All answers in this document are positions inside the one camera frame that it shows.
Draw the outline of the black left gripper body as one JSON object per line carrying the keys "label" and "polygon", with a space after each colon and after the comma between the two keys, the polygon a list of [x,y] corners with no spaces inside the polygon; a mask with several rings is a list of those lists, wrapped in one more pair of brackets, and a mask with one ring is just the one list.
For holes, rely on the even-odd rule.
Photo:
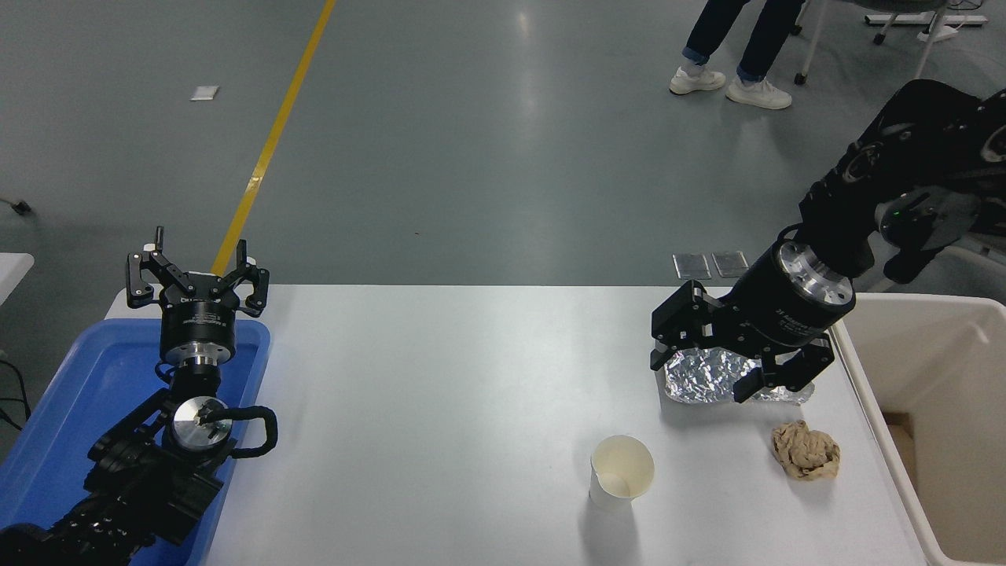
{"label": "black left gripper body", "polygon": [[231,359],[236,352],[237,294],[211,274],[188,276],[194,293],[163,284],[160,355],[162,359]]}

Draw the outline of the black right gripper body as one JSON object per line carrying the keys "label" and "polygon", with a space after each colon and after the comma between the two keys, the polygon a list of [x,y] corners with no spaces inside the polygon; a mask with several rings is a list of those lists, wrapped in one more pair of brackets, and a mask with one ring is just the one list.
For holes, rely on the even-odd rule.
{"label": "black right gripper body", "polygon": [[801,347],[851,312],[851,280],[809,246],[772,246],[725,302],[770,343]]}

